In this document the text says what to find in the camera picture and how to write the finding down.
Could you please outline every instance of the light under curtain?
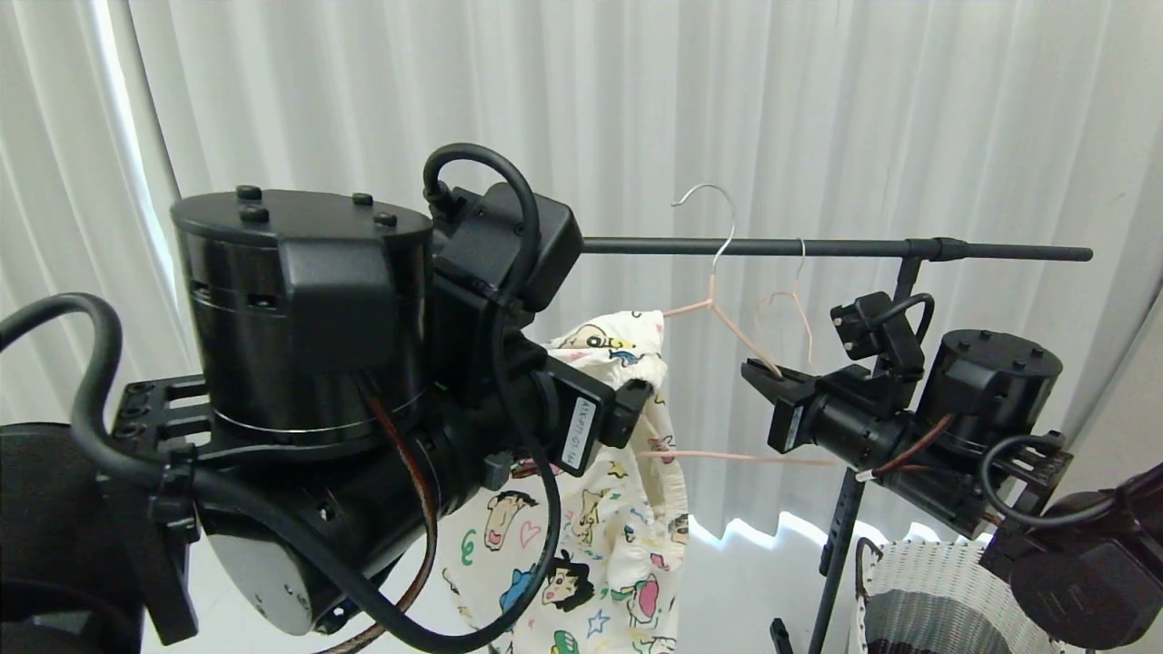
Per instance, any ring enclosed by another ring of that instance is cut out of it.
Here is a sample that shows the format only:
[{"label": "light under curtain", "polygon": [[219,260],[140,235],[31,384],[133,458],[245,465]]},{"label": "light under curtain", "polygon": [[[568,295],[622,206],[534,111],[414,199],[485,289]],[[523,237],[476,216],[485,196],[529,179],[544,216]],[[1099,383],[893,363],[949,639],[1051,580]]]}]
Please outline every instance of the light under curtain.
[{"label": "light under curtain", "polygon": [[[420,170],[458,140],[500,150],[590,235],[740,234],[1089,246],[1089,264],[926,264],[934,333],[1009,330],[1063,356],[1046,428],[1077,428],[1163,269],[1123,249],[1163,118],[1163,6],[1149,2],[136,2],[133,22],[181,194],[240,183],[422,207]],[[452,168],[450,183],[490,184]],[[795,260],[727,258],[722,304],[755,304]],[[531,328],[705,293],[708,261],[585,255]],[[801,294],[814,371],[848,363],[828,308],[891,289],[896,262],[812,260]],[[1106,312],[1132,297],[1139,313]],[[807,364],[790,303],[759,315],[776,361]],[[668,326],[668,394],[683,447],[763,454],[770,417],[739,378],[745,350],[715,320]],[[932,355],[937,339],[930,339]],[[1103,348],[1106,357],[1090,360]],[[700,524],[775,533],[779,511],[826,526],[840,469],[684,463]],[[869,493],[863,519],[919,514]]]},{"label": "light under curtain", "polygon": [[[109,300],[124,330],[115,388],[186,374],[154,201],[108,65],[112,21],[98,3],[0,2],[0,315],[65,291]],[[155,198],[151,191],[162,193]],[[66,317],[0,358],[0,424],[69,421],[92,330]]]}]

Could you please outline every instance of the cartoon print shirt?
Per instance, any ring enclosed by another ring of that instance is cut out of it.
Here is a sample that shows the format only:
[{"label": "cartoon print shirt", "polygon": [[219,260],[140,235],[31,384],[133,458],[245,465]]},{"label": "cartoon print shirt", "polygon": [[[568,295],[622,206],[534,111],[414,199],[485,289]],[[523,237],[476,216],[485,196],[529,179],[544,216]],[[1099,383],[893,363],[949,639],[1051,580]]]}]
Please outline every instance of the cartoon print shirt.
[{"label": "cartoon print shirt", "polygon": [[[661,312],[594,318],[547,349],[619,388],[666,376]],[[558,554],[537,598],[491,652],[498,654],[669,654],[678,635],[678,583],[687,542],[686,484],[662,394],[647,403],[625,449],[600,449],[582,477],[557,472]],[[512,606],[533,582],[549,521],[545,491],[528,460],[499,492],[481,490],[441,520],[444,582],[472,628]]]}]

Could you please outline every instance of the white basket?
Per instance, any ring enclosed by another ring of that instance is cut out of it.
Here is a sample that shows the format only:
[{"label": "white basket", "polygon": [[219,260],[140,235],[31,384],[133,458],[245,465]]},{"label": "white basket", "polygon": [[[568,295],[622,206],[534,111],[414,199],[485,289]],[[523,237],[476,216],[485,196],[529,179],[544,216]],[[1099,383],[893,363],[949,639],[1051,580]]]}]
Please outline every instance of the white basket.
[{"label": "white basket", "polygon": [[1009,587],[977,564],[982,546],[892,542],[856,546],[857,623],[849,652],[869,654],[1065,654],[1030,621]]}]

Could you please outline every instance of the hanger bar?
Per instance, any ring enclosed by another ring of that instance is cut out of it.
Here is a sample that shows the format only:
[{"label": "hanger bar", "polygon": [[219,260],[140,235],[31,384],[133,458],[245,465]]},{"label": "hanger bar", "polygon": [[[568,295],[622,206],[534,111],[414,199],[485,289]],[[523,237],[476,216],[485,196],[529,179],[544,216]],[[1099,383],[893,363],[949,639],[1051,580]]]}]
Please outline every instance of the hanger bar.
[{"label": "hanger bar", "polygon": [[[722,239],[586,237],[583,253],[599,255],[714,255]],[[966,243],[957,239],[904,239],[900,241],[800,241],[799,239],[735,239],[723,255],[887,257],[954,261],[958,258],[1009,258],[1027,261],[1090,261],[1090,248]]]}]

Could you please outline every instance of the cylindrical motor housing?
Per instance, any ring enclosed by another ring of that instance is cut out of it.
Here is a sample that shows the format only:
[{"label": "cylindrical motor housing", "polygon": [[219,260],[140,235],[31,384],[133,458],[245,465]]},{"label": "cylindrical motor housing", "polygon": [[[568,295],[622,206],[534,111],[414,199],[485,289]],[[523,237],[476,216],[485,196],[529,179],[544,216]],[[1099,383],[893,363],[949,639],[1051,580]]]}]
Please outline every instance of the cylindrical motor housing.
[{"label": "cylindrical motor housing", "polygon": [[357,372],[411,426],[427,383],[428,218],[366,194],[254,186],[171,214],[215,431],[295,446],[364,436]]},{"label": "cylindrical motor housing", "polygon": [[1062,361],[1035,343],[985,329],[941,339],[916,414],[934,425],[952,414],[936,445],[979,457],[999,440],[1033,433]]}]

